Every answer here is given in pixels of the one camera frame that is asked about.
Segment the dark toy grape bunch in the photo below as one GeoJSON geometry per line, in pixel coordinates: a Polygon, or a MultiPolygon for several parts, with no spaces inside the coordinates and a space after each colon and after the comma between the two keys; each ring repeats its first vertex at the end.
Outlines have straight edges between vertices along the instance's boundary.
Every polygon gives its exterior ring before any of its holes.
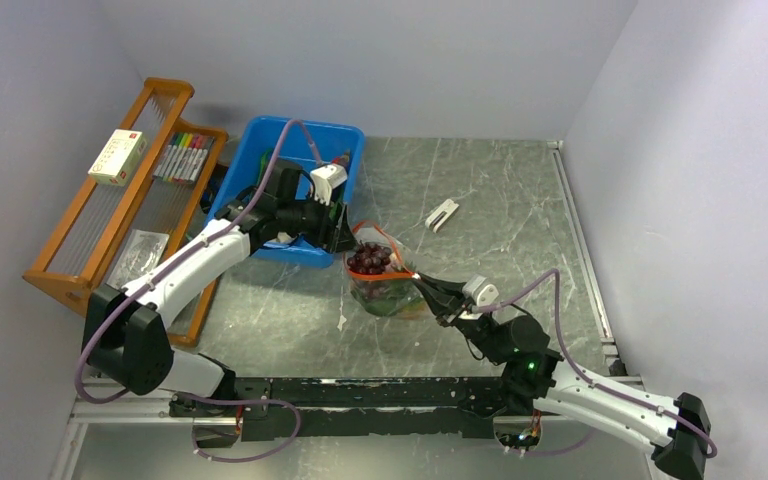
{"type": "Polygon", "coordinates": [[[345,264],[360,275],[382,275],[392,263],[393,250],[376,243],[362,243],[349,255],[345,264]]]}

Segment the clear zip top bag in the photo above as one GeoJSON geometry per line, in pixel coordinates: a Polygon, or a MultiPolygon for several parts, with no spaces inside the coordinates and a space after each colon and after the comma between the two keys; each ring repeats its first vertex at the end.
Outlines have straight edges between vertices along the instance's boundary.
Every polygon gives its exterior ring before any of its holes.
{"type": "Polygon", "coordinates": [[[352,298],[378,318],[419,319],[427,307],[411,280],[416,263],[409,249],[371,221],[352,233],[357,245],[342,256],[352,298]]]}

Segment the orange toy pineapple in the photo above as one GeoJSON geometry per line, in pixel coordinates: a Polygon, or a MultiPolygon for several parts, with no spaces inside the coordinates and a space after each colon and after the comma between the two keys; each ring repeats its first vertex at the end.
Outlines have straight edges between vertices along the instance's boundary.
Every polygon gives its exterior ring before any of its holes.
{"type": "Polygon", "coordinates": [[[384,295],[365,299],[362,307],[375,317],[412,320],[422,316],[425,303],[418,294],[384,295]]]}

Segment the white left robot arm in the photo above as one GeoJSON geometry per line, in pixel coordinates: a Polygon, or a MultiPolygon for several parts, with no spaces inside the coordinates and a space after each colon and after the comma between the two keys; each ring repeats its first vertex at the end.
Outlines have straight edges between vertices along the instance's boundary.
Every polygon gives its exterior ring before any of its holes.
{"type": "Polygon", "coordinates": [[[261,249],[297,239],[327,254],[353,249],[347,206],[338,198],[347,179],[339,163],[307,172],[284,159],[269,162],[259,185],[243,189],[163,263],[119,288],[103,284],[92,292],[81,366],[95,368],[126,393],[181,392],[196,396],[211,415],[231,411],[238,397],[235,373],[172,347],[167,329],[195,296],[261,249]]]}

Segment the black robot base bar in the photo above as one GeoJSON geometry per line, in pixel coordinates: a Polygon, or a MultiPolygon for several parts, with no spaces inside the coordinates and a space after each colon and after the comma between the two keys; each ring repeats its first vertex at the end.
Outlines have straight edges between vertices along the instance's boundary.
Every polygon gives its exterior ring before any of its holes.
{"type": "Polygon", "coordinates": [[[556,382],[558,355],[529,354],[498,377],[236,379],[239,405],[211,405],[177,394],[173,418],[238,420],[243,441],[287,437],[458,434],[491,439],[498,416],[525,417],[556,382]]]}

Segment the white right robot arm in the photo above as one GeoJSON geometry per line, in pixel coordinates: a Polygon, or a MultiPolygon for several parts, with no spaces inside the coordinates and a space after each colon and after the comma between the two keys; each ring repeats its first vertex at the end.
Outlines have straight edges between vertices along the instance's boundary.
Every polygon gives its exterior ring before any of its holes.
{"type": "Polygon", "coordinates": [[[647,393],[579,366],[565,344],[511,298],[476,275],[450,282],[416,272],[411,281],[443,327],[460,332],[483,360],[502,367],[502,412],[551,413],[611,434],[649,454],[655,467],[675,479],[701,479],[717,447],[703,401],[647,393]]]}

